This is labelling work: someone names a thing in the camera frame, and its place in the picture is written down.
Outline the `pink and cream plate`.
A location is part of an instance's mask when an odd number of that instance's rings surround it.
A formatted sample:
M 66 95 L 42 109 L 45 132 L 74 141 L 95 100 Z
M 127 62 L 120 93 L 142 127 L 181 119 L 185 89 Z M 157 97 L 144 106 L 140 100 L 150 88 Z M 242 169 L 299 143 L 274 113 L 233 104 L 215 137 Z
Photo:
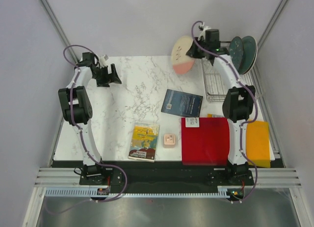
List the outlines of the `pink and cream plate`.
M 190 36 L 182 36 L 175 43 L 171 52 L 171 63 L 176 74 L 186 74 L 192 69 L 195 59 L 186 53 L 192 46 L 193 39 Z

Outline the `dark teal speckled plate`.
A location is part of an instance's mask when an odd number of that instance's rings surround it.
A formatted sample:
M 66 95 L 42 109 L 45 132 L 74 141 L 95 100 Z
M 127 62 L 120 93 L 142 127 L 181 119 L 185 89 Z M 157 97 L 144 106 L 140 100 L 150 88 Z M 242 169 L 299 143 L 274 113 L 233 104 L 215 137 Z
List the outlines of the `dark teal speckled plate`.
M 242 65 L 244 46 L 239 36 L 234 37 L 229 44 L 229 54 L 236 70 Z

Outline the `grey-green plate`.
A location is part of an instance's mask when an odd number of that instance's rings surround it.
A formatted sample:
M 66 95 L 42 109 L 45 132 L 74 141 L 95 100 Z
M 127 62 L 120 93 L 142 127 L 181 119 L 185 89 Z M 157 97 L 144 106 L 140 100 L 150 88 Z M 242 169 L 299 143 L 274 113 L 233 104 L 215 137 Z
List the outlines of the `grey-green plate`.
M 258 54 L 258 45 L 254 37 L 246 36 L 242 38 L 242 43 L 243 43 L 243 57 L 241 66 L 238 69 L 240 75 L 244 75 L 252 69 Z

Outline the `red and teal plate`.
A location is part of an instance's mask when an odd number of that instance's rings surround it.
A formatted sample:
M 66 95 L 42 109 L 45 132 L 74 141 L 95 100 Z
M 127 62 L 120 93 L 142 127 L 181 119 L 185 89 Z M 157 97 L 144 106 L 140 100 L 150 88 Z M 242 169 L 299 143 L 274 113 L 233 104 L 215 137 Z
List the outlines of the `red and teal plate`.
M 255 62 L 256 62 L 256 58 L 257 58 L 257 54 L 258 54 L 258 45 L 257 45 L 257 41 L 254 37 L 252 36 L 248 36 L 248 55 L 249 55 L 249 62 L 250 62 L 250 66 L 248 68 L 248 70 L 246 71 L 247 73 L 253 68 Z

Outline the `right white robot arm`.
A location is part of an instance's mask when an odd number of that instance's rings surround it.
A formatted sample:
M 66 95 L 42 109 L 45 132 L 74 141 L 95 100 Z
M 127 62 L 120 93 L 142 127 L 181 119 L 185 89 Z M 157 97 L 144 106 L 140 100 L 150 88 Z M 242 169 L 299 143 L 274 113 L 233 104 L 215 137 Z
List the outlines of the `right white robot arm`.
M 222 47 L 219 30 L 199 22 L 200 35 L 193 37 L 192 45 L 186 52 L 191 58 L 206 58 L 219 73 L 227 94 L 222 110 L 227 119 L 230 133 L 230 149 L 225 171 L 225 180 L 237 184 L 249 175 L 249 160 L 246 154 L 246 129 L 251 113 L 257 113 L 255 87 L 247 85 L 241 75 L 254 66 L 258 46 L 254 37 L 236 36 L 231 46 Z

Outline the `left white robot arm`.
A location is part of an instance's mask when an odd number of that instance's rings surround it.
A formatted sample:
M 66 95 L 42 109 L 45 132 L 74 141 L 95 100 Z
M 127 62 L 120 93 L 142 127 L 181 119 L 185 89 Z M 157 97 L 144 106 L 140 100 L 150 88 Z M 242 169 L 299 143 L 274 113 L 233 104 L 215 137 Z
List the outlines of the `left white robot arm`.
M 93 52 L 85 52 L 79 63 L 74 64 L 72 81 L 58 90 L 62 115 L 73 126 L 83 154 L 83 166 L 79 168 L 80 185 L 104 185 L 111 169 L 101 165 L 102 157 L 96 147 L 92 133 L 93 109 L 86 87 L 91 79 L 98 87 L 110 87 L 111 83 L 121 84 L 115 64 L 106 65 L 107 57 L 98 57 Z

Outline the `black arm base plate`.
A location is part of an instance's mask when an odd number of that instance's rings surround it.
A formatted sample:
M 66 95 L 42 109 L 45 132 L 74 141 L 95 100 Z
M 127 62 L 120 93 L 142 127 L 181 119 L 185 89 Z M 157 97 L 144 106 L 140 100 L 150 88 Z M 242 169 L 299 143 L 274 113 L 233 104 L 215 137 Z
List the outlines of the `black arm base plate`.
M 81 175 L 80 185 L 109 185 L 123 186 L 125 184 L 140 185 L 148 184 L 206 184 L 210 186 L 240 186 L 253 185 L 252 172 L 231 176 L 225 168 L 183 166 L 161 168 L 102 168 L 97 174 Z

